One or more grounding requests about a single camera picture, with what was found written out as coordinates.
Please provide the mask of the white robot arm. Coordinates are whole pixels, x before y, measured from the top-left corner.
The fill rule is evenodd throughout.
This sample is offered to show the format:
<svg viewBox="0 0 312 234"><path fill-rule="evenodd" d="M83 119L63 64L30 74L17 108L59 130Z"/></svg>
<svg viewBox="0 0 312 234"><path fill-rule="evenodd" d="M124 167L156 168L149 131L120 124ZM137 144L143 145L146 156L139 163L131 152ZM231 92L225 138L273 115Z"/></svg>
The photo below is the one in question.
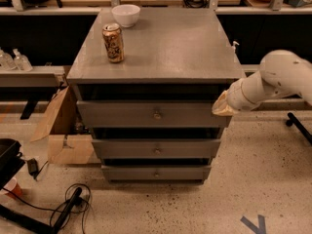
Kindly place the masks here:
<svg viewBox="0 0 312 234"><path fill-rule="evenodd" d="M297 95L312 104L312 63L291 51L268 53L259 69L223 91L212 107L217 116L252 111L264 101Z"/></svg>

